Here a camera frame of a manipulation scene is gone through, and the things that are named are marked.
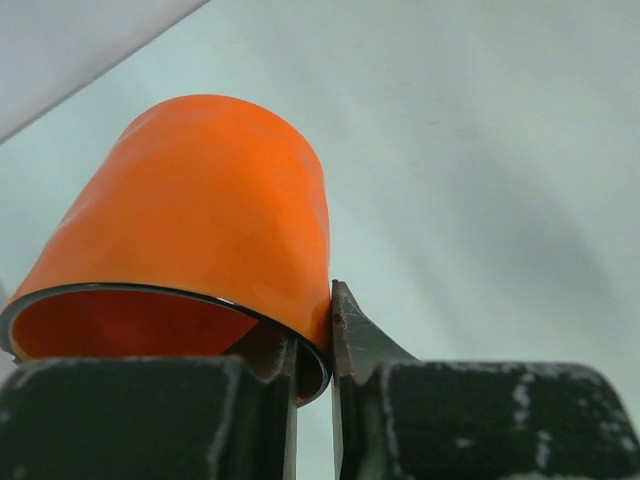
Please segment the orange mug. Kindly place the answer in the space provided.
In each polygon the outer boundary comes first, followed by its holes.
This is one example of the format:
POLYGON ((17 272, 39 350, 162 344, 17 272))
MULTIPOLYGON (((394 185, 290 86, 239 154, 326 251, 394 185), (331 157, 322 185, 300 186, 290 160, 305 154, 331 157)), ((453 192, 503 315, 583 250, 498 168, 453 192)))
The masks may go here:
POLYGON ((1 347, 49 357, 218 356, 292 337, 298 401, 326 388, 329 214, 287 121, 198 94, 120 135, 1 313, 1 347))

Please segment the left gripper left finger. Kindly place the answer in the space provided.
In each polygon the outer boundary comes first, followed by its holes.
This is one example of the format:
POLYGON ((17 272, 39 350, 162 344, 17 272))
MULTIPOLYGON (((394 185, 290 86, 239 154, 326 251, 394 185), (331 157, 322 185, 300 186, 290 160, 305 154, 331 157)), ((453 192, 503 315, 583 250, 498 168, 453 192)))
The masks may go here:
POLYGON ((298 344, 218 357, 55 358, 1 388, 5 479, 291 479, 298 344))

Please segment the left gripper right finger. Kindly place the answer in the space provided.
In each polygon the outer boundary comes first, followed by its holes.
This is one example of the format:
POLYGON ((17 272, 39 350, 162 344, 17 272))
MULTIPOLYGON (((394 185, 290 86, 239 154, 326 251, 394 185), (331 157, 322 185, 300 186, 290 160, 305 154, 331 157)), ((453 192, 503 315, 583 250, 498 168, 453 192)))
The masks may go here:
POLYGON ((340 479, 635 479, 639 440, 613 386, 575 363, 424 361, 332 285, 340 479))

